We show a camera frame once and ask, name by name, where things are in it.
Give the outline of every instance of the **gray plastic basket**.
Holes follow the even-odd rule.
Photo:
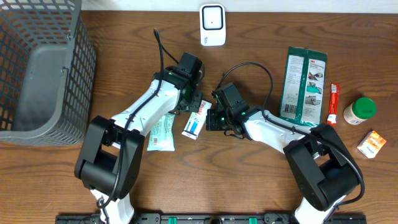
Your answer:
[[[96,54],[80,9],[80,0],[0,0],[0,141],[83,139]]]

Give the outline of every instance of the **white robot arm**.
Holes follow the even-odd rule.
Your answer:
[[[169,111],[198,112],[203,94],[195,88],[204,76],[201,66],[196,56],[184,53],[177,67],[167,67],[163,74],[155,73],[149,89],[128,109],[111,119],[97,116],[91,121],[75,166],[75,176],[91,190],[99,207],[108,202],[101,209],[103,222],[130,222],[134,209],[129,192],[137,179],[145,136]],[[122,152],[123,138],[126,140]],[[121,149],[119,157],[102,150],[102,145]]]
[[[331,126],[299,126],[263,108],[250,108],[233,83],[220,86],[213,97],[217,108],[208,110],[206,130],[233,131],[229,136],[263,142],[285,154],[304,196],[295,212],[300,224],[322,224],[347,194],[363,185],[359,167]],[[318,167],[314,159],[326,154],[330,160]]]

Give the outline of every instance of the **small orange box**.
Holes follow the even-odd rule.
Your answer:
[[[365,154],[365,156],[372,159],[376,156],[376,154],[386,142],[387,141],[382,138],[377,132],[371,131],[365,137],[365,139],[363,139],[362,142],[357,146],[357,148],[363,154]]]

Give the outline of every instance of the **printed label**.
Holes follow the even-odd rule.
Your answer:
[[[280,115],[285,118],[294,119],[296,117],[303,64],[303,57],[289,55],[286,69],[284,96],[280,111]]]
[[[191,113],[187,125],[185,125],[183,135],[192,139],[197,139],[200,130],[206,123],[207,110],[211,108],[211,103],[202,100],[198,113]]]
[[[308,60],[307,87],[304,94],[302,122],[319,124],[322,112],[323,84],[326,63],[321,60]]]
[[[337,93],[337,86],[334,84],[331,84],[331,93]]]
[[[374,158],[386,142],[377,132],[371,131],[357,148],[368,158]]]
[[[174,151],[173,123],[175,114],[165,114],[150,131],[148,151]]]
[[[364,120],[359,119],[359,118],[357,118],[357,117],[354,115],[353,110],[352,110],[352,107],[353,107],[353,104],[349,105],[349,106],[344,110],[344,112],[343,112],[344,119],[345,119],[349,124],[352,124],[352,125],[361,124],[362,121],[364,121]]]

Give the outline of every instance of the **plastic jar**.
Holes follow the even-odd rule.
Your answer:
[[[373,100],[368,97],[362,97],[347,106],[343,116],[349,124],[357,125],[373,117],[376,112],[377,106]]]

